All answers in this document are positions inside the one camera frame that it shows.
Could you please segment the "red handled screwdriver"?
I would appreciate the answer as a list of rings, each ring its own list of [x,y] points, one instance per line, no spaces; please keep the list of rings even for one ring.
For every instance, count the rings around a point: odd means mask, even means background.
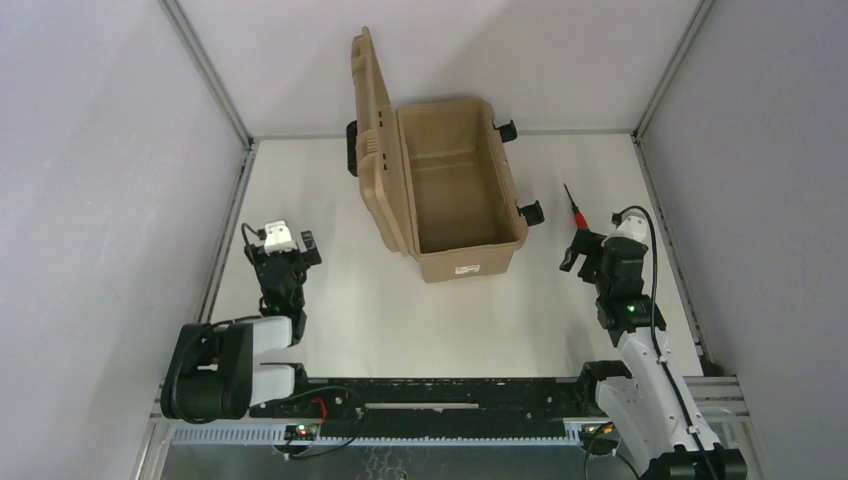
[[[581,230],[589,230],[590,229],[589,224],[588,224],[585,216],[582,214],[579,206],[575,202],[568,186],[566,184],[563,184],[563,187],[566,191],[566,195],[568,197],[568,200],[569,200],[569,203],[570,203],[570,208],[571,208],[571,211],[572,211],[572,215],[574,217],[574,221],[575,221],[577,228],[581,229]]]

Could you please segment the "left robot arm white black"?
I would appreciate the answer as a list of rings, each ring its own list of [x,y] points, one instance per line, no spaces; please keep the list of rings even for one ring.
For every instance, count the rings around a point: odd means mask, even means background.
[[[234,420],[252,407],[290,397],[297,368],[259,356],[297,345],[307,313],[304,285],[322,259],[311,231],[295,241],[281,221],[247,241],[244,253],[260,287],[258,311],[216,323],[183,326],[160,394],[162,413],[192,424]]]

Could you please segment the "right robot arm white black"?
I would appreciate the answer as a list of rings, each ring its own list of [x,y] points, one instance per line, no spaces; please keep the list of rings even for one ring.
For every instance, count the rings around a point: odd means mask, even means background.
[[[576,231],[561,270],[579,256],[578,276],[595,286],[601,327],[621,358],[585,364],[592,399],[611,420],[640,479],[745,479],[743,454],[724,446],[695,402],[672,355],[664,319],[644,293],[647,245],[626,236]]]

